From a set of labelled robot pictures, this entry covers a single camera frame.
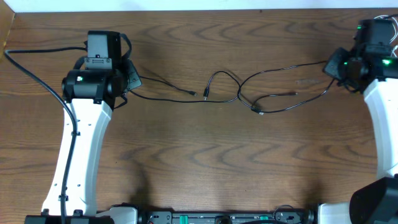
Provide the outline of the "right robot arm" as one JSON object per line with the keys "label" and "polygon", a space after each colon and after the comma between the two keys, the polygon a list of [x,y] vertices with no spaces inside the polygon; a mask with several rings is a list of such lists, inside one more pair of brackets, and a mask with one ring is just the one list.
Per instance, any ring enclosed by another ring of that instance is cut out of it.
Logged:
{"label": "right robot arm", "polygon": [[338,48],[323,72],[364,97],[377,149],[376,181],[355,191],[349,202],[318,206],[317,222],[397,223],[397,38],[395,15],[358,23],[351,50]]}

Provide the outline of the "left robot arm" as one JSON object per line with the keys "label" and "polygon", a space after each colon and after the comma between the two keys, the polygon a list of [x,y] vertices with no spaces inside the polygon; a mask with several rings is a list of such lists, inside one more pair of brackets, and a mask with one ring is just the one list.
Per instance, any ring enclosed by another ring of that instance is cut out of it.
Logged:
{"label": "left robot arm", "polygon": [[130,60],[121,52],[125,34],[91,30],[87,55],[62,81],[63,138],[52,186],[40,215],[26,223],[137,223],[138,209],[122,203],[97,211],[96,178],[104,134],[116,98],[141,85]]}

